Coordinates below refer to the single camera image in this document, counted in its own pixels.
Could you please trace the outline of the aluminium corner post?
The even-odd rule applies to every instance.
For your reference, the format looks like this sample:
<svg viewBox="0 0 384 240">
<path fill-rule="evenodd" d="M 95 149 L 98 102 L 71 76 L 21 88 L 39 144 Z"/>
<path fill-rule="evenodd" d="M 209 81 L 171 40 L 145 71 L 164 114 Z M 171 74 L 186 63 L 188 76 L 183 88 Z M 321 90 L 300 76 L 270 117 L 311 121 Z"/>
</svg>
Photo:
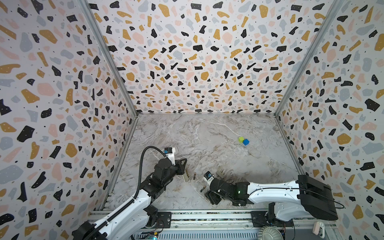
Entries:
<svg viewBox="0 0 384 240">
<path fill-rule="evenodd" d="M 274 117 L 276 119 L 278 119 L 278 116 L 282 113 L 285 104 L 289 100 L 290 94 L 293 92 L 294 87 L 299 82 L 299 80 L 300 80 L 302 74 L 304 73 L 306 67 L 308 66 L 311 59 L 314 57 L 315 53 L 317 52 L 317 48 L 319 47 L 320 43 L 322 42 L 322 39 L 323 39 L 325 33 L 328 31 L 332 21 L 336 17 L 336 14 L 338 13 L 340 8 L 342 7 L 342 4 L 343 4 L 342 0 L 334 0 L 332 2 L 332 5 L 331 5 L 329 11 L 327 12 L 325 20 L 323 21 L 322 25 L 320 26 L 320 29 L 319 29 L 318 33 L 316 34 L 314 41 L 311 43 L 310 47 L 308 48 L 308 51 L 305 54 L 302 62 L 299 64 L 299 68 L 296 71 L 296 73 L 293 77 L 293 80 L 291 81 L 291 83 L 287 87 L 287 90 L 286 90 L 281 102 L 279 103 L 276 112 L 274 113 Z"/>
<path fill-rule="evenodd" d="M 117 81 L 118 87 L 120 88 L 122 95 L 123 95 L 123 97 L 127 103 L 129 113 L 131 114 L 133 119 L 136 119 L 138 117 L 138 113 L 134 108 L 134 105 L 131 101 L 131 98 L 130 98 L 129 93 L 126 89 L 126 86 L 125 86 L 125 84 L 122 80 L 122 77 L 119 74 L 118 68 L 117 68 L 117 66 L 116 66 L 116 64 L 115 64 L 115 62 L 114 62 L 114 60 L 110 54 L 110 51 L 108 49 L 108 45 L 105 43 L 105 41 L 103 39 L 102 32 L 101 32 L 101 30 L 97 24 L 96 19 L 94 18 L 94 15 L 93 15 L 92 10 L 89 6 L 89 3 L 86 0 L 79 0 L 79 4 L 80 4 L 81 9 L 85 15 L 85 19 L 87 20 L 87 22 L 90 26 L 90 29 L 92 30 L 92 32 L 95 36 L 96 42 L 98 43 L 100 50 L 101 50 L 103 56 L 105 57 L 106 62 L 108 64 L 108 66 L 110 67 L 115 80 Z"/>
</svg>

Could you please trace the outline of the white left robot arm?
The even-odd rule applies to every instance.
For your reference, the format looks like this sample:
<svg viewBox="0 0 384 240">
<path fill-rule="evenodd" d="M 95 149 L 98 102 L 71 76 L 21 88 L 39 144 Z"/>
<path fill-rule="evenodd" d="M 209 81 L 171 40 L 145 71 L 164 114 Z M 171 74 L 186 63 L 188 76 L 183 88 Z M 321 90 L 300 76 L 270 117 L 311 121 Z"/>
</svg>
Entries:
<svg viewBox="0 0 384 240">
<path fill-rule="evenodd" d="M 91 224 L 84 222 L 72 235 L 75 240 L 128 240 L 145 227 L 157 227 L 158 209 L 152 203 L 166 190 L 175 176 L 185 173 L 187 159 L 173 165 L 161 159 L 140 184 L 139 192 L 102 219 Z"/>
</svg>

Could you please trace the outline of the white clip device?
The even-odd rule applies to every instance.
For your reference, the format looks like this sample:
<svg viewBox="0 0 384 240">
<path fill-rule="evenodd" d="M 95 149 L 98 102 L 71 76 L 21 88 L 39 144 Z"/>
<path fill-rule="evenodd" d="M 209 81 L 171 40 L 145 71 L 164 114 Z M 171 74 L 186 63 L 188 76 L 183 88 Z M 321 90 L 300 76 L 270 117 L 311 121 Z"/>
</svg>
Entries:
<svg viewBox="0 0 384 240">
<path fill-rule="evenodd" d="M 321 239 L 325 238 L 325 224 L 321 221 L 317 221 L 314 223 L 313 234 L 319 236 Z"/>
</svg>

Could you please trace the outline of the grey ribbed fan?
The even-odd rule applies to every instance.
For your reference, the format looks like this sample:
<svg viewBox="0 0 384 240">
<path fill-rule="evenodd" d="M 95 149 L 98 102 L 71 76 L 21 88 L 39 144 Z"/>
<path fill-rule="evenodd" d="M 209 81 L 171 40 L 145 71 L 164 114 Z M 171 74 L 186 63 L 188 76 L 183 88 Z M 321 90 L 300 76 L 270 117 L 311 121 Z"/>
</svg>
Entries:
<svg viewBox="0 0 384 240">
<path fill-rule="evenodd" d="M 264 226 L 259 229 L 258 240 L 284 240 L 284 238 L 277 228 Z"/>
</svg>

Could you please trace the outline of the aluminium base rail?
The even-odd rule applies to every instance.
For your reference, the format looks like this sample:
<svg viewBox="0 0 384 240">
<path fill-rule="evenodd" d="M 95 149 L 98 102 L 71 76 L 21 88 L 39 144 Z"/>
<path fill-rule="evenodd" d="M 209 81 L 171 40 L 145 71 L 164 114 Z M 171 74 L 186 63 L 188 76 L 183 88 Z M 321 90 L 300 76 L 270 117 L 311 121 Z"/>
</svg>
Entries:
<svg viewBox="0 0 384 240">
<path fill-rule="evenodd" d="M 256 240 L 260 226 L 256 225 L 263 209 L 245 210 L 164 210 L 157 240 Z M 313 227 L 318 220 L 294 219 L 284 227 L 277 227 L 284 240 L 341 240 L 334 222 L 324 221 L 318 234 Z"/>
</svg>

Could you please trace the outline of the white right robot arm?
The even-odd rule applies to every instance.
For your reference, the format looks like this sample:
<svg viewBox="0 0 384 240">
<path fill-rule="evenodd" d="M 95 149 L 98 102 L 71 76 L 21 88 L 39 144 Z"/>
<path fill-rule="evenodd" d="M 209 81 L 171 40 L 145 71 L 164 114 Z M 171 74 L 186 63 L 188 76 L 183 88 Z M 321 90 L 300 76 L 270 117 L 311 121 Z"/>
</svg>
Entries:
<svg viewBox="0 0 384 240">
<path fill-rule="evenodd" d="M 285 183 L 259 184 L 228 183 L 206 172 L 204 180 L 209 184 L 206 197 L 211 204 L 218 205 L 222 200 L 230 201 L 235 207 L 268 203 L 266 218 L 269 223 L 306 217 L 338 220 L 331 187 L 307 175 L 299 175 L 297 180 Z"/>
</svg>

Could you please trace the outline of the blue cube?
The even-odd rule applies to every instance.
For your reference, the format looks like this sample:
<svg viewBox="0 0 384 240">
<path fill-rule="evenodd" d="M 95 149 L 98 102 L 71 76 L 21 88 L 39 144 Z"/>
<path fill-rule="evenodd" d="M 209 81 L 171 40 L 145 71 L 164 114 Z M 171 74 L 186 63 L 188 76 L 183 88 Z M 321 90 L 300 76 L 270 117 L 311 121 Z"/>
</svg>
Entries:
<svg viewBox="0 0 384 240">
<path fill-rule="evenodd" d="M 249 143 L 250 143 L 250 141 L 249 141 L 248 139 L 244 139 L 244 140 L 243 140 L 243 144 L 244 144 L 245 146 L 247 146 Z"/>
</svg>

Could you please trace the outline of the aluminium corner post left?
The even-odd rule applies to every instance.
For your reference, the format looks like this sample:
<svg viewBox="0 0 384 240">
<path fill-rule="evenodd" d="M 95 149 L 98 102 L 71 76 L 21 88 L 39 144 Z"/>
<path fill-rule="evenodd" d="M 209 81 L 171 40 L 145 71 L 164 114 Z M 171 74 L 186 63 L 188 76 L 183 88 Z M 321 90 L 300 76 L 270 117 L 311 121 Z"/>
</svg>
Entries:
<svg viewBox="0 0 384 240">
<path fill-rule="evenodd" d="M 133 119 L 136 119 L 138 117 L 138 113 L 134 108 L 134 105 L 131 101 L 131 98 L 130 98 L 129 93 L 126 89 L 126 86 L 125 86 L 125 84 L 122 80 L 122 77 L 119 74 L 118 68 L 117 68 L 117 66 L 116 66 L 116 64 L 115 64 L 115 62 L 114 62 L 114 60 L 110 54 L 110 51 L 108 49 L 108 45 L 105 43 L 105 41 L 103 39 L 102 32 L 101 32 L 101 30 L 97 24 L 96 19 L 94 18 L 94 15 L 93 15 L 92 10 L 89 6 L 89 3 L 86 0 L 79 0 L 79 4 L 80 4 L 81 9 L 85 15 L 85 19 L 87 20 L 87 22 L 90 26 L 90 29 L 92 30 L 92 32 L 95 36 L 96 42 L 98 43 L 100 50 L 101 50 L 103 56 L 105 57 L 106 62 L 108 64 L 108 66 L 110 67 L 115 80 L 117 81 L 118 87 L 120 88 L 122 95 L 123 95 L 123 97 L 127 103 L 129 113 L 131 114 Z"/>
</svg>

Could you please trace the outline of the white remote control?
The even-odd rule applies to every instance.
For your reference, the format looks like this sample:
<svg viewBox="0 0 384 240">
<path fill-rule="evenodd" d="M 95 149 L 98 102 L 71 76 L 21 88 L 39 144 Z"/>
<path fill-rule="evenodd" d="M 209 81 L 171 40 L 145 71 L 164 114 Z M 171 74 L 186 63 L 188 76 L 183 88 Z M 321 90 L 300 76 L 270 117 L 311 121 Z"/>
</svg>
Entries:
<svg viewBox="0 0 384 240">
<path fill-rule="evenodd" d="M 184 170 L 183 180 L 184 180 L 185 182 L 188 182 L 188 181 L 190 180 L 190 174 L 189 174 L 187 168 L 185 168 L 185 170 Z"/>
</svg>

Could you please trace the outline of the aluminium corner post right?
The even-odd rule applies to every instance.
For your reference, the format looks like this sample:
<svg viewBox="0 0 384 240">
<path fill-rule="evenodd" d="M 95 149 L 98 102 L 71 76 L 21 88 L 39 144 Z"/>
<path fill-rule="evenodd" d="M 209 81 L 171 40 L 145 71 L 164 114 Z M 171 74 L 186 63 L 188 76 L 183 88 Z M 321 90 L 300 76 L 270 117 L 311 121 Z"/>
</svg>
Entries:
<svg viewBox="0 0 384 240">
<path fill-rule="evenodd" d="M 331 5 L 329 11 L 327 12 L 325 20 L 323 21 L 322 25 L 320 26 L 320 29 L 319 29 L 318 33 L 316 34 L 314 41 L 311 43 L 310 47 L 308 48 L 308 51 L 305 54 L 302 62 L 299 64 L 299 68 L 296 71 L 296 73 L 293 77 L 293 80 L 291 81 L 291 83 L 287 87 L 287 90 L 286 90 L 281 102 L 279 103 L 276 112 L 274 113 L 274 117 L 276 119 L 278 119 L 278 116 L 282 113 L 285 104 L 289 100 L 290 94 L 293 92 L 294 87 L 299 82 L 299 80 L 300 80 L 302 74 L 304 73 L 306 67 L 308 66 L 311 59 L 314 57 L 315 53 L 317 52 L 317 48 L 319 47 L 320 43 L 322 42 L 322 39 L 323 39 L 325 33 L 328 31 L 332 21 L 336 17 L 336 14 L 338 13 L 340 8 L 342 7 L 342 4 L 343 4 L 342 0 L 334 0 L 332 2 L 332 5 Z"/>
</svg>

